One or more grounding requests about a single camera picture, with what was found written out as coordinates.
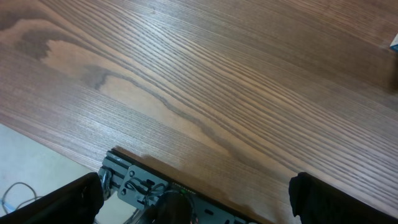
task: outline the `white floor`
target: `white floor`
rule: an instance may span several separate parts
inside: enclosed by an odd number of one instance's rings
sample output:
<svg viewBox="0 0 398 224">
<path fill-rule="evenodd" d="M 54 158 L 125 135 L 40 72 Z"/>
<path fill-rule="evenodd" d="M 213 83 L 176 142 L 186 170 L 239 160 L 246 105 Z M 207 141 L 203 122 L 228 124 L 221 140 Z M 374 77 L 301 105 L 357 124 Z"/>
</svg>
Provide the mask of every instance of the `white floor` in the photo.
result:
<svg viewBox="0 0 398 224">
<path fill-rule="evenodd" d="M 76 162 L 0 124 L 0 200 L 15 182 L 29 184 L 38 196 L 44 196 L 71 181 L 92 172 Z M 10 210 L 33 198 L 32 191 L 16 185 L 5 201 Z M 124 223 L 135 210 L 116 194 L 105 201 L 96 219 L 101 224 Z M 0 207 L 0 217 L 5 211 Z"/>
</svg>

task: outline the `wooden tabletop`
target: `wooden tabletop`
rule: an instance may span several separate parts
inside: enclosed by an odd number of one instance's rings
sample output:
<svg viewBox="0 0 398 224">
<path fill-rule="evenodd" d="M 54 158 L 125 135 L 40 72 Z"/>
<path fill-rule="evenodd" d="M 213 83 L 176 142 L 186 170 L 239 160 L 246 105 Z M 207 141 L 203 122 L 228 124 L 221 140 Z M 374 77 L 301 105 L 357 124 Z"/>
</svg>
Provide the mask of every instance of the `wooden tabletop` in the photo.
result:
<svg viewBox="0 0 398 224">
<path fill-rule="evenodd" d="M 398 217 L 396 33 L 396 0 L 1 0 L 0 122 L 261 222 L 301 171 Z"/>
</svg>

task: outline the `wood surface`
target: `wood surface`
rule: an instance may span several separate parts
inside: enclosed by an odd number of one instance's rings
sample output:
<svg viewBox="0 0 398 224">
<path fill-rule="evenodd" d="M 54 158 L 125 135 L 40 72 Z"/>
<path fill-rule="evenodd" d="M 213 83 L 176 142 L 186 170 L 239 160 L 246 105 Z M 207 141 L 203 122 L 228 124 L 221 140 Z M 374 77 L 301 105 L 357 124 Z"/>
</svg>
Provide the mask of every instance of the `wood surface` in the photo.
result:
<svg viewBox="0 0 398 224">
<path fill-rule="evenodd" d="M 261 222 L 301 171 L 398 217 L 397 32 L 396 0 L 0 0 L 0 122 Z"/>
</svg>

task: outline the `wood grain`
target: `wood grain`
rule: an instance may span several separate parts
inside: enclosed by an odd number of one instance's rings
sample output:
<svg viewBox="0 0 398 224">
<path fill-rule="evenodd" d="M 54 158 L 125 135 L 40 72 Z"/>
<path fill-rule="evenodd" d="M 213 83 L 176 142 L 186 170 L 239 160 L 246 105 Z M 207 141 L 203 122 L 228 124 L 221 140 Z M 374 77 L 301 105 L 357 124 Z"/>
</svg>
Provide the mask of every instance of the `wood grain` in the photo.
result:
<svg viewBox="0 0 398 224">
<path fill-rule="evenodd" d="M 151 156 L 263 222 L 297 222 L 287 185 L 301 171 L 398 216 L 397 11 L 0 1 L 0 122 L 94 170 L 115 145 Z"/>
</svg>

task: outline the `black mechanical device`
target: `black mechanical device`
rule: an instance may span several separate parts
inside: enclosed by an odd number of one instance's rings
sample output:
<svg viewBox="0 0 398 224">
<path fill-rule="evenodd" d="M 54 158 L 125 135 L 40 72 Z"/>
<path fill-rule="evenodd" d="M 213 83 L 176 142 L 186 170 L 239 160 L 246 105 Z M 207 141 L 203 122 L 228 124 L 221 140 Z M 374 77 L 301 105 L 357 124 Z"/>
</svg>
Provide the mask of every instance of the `black mechanical device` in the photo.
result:
<svg viewBox="0 0 398 224">
<path fill-rule="evenodd" d="M 2 223 L 95 223 L 112 193 L 137 208 L 124 224 L 248 224 L 257 221 L 112 149 L 98 173 L 0 218 Z M 293 214 L 303 224 L 398 223 L 369 205 L 307 174 L 289 185 Z"/>
</svg>

